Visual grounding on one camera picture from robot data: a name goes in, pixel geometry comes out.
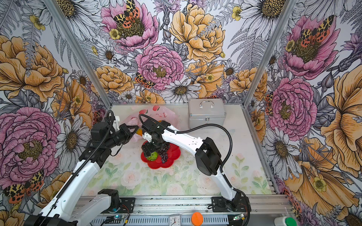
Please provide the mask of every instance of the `case handle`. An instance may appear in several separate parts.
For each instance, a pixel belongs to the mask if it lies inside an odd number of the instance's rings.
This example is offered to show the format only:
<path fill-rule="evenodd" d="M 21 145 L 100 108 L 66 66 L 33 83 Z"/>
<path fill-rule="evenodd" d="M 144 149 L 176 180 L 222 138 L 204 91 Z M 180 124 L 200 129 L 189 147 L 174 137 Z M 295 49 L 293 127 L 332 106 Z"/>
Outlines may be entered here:
<path fill-rule="evenodd" d="M 203 101 L 203 102 L 211 102 L 211 103 L 212 103 L 212 104 L 211 104 L 211 107 L 214 107 L 214 103 L 213 103 L 212 101 Z"/>

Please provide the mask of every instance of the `green cap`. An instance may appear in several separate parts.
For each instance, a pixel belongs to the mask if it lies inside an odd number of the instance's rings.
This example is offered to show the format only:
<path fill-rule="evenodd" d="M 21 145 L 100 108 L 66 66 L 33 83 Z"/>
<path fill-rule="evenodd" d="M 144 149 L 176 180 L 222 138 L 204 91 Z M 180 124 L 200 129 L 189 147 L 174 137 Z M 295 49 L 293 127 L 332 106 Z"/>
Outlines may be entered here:
<path fill-rule="evenodd" d="M 293 218 L 291 218 L 291 217 L 287 217 L 287 218 L 285 219 L 285 224 L 286 224 L 287 226 L 296 226 L 296 221 L 295 221 Z"/>

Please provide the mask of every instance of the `orange flower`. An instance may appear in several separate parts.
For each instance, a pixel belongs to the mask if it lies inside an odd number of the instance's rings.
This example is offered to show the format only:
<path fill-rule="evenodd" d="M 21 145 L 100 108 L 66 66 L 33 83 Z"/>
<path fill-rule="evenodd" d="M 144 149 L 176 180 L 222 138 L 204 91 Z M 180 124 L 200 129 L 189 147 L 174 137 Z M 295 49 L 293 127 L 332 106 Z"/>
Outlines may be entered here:
<path fill-rule="evenodd" d="M 328 127 L 321 127 L 325 142 L 333 148 L 333 159 L 341 170 L 358 177 L 362 170 L 362 65 L 334 81 L 334 100 L 328 103 L 337 109 Z"/>
<path fill-rule="evenodd" d="M 265 113 L 261 110 L 255 110 L 251 113 L 251 120 L 258 135 L 259 141 L 262 142 L 265 136 Z"/>
<path fill-rule="evenodd" d="M 66 91 L 59 91 L 51 103 L 53 116 L 56 118 L 68 118 L 73 123 L 75 116 L 83 117 L 83 122 L 91 128 L 92 109 L 90 98 L 80 87 L 79 83 L 72 79 L 72 84 L 67 83 Z"/>
<path fill-rule="evenodd" d="M 42 190 L 40 193 L 40 197 L 44 200 L 37 203 L 37 206 L 40 208 L 44 208 L 48 203 L 56 196 L 56 194 L 60 191 L 64 183 L 70 177 L 72 172 L 64 172 L 56 176 L 50 183 L 48 187 Z"/>
<path fill-rule="evenodd" d="M 21 89 L 31 90 L 39 95 L 41 102 L 46 102 L 54 92 L 64 88 L 63 68 L 45 46 L 36 43 L 34 62 L 27 72 L 24 48 L 27 44 L 20 37 L 12 37 L 10 41 L 0 35 L 0 90 L 12 91 L 8 98 L 17 96 Z"/>
<path fill-rule="evenodd" d="M 96 69 L 96 75 L 106 93 L 111 90 L 121 95 L 124 91 L 134 89 L 132 78 L 116 67 L 99 67 Z M 91 86 L 91 89 L 93 92 L 98 93 L 93 85 Z"/>
<path fill-rule="evenodd" d="M 224 72 L 224 65 L 209 64 L 205 62 L 196 62 L 189 64 L 189 67 L 185 69 L 191 76 L 197 76 L 194 84 L 201 84 L 201 89 L 198 90 L 199 98 L 208 97 L 223 84 L 222 78 L 226 78 Z"/>
<path fill-rule="evenodd" d="M 250 84 L 254 79 L 255 73 L 257 68 L 252 68 L 250 70 L 245 69 L 244 71 L 241 71 L 237 73 L 235 76 L 237 79 L 234 79 L 230 82 L 230 91 L 234 92 L 237 91 L 238 93 L 248 90 L 250 88 Z M 266 93 L 267 87 L 266 87 L 266 81 L 268 79 L 268 75 L 266 74 L 266 71 L 264 71 L 263 76 L 258 83 L 258 87 L 255 90 L 254 96 L 258 101 L 261 101 L 264 98 L 264 95 Z"/>
<path fill-rule="evenodd" d="M 0 225 L 5 226 L 23 226 L 25 213 L 19 213 L 14 210 L 11 215 L 7 210 L 0 210 Z"/>
<path fill-rule="evenodd" d="M 136 103 L 165 103 L 163 98 L 157 94 L 150 92 L 148 90 L 145 90 L 144 92 L 140 93 L 141 96 L 136 96 Z"/>
<path fill-rule="evenodd" d="M 302 154 L 295 156 L 295 160 L 302 169 L 299 178 L 294 175 L 292 179 L 285 181 L 297 200 L 303 201 L 309 207 L 317 204 L 317 213 L 326 214 L 335 205 L 341 205 L 342 212 L 337 219 L 341 220 L 348 215 L 347 207 L 358 205 L 358 199 L 350 189 L 346 188 L 341 173 L 334 171 L 336 161 L 318 138 L 305 137 L 302 145 Z"/>
<path fill-rule="evenodd" d="M 187 14 L 177 11 L 172 18 L 170 32 L 177 38 L 177 44 L 185 43 L 189 49 L 187 58 L 210 63 L 223 51 L 225 30 L 213 29 L 206 35 L 200 33 L 214 22 L 214 16 L 205 14 L 197 5 L 187 6 Z"/>

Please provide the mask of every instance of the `white clock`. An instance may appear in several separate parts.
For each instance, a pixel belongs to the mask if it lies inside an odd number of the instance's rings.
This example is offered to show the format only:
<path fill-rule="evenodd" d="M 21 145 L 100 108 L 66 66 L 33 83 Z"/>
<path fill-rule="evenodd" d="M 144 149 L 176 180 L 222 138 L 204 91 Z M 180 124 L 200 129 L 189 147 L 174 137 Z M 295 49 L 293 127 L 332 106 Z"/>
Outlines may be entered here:
<path fill-rule="evenodd" d="M 168 217 L 168 225 L 169 226 L 181 226 L 181 215 L 170 215 Z"/>

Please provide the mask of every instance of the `green ball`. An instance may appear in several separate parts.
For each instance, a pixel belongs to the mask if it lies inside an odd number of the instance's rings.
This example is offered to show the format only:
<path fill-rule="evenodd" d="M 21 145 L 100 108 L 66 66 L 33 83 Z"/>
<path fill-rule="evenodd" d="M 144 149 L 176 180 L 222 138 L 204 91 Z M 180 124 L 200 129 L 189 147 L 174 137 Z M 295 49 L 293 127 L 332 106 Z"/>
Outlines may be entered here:
<path fill-rule="evenodd" d="M 153 161 L 155 161 L 155 160 L 157 159 L 157 156 L 158 156 L 157 152 L 152 152 L 152 153 L 151 153 L 151 156 L 146 157 L 146 159 L 147 159 L 148 161 L 153 162 Z"/>

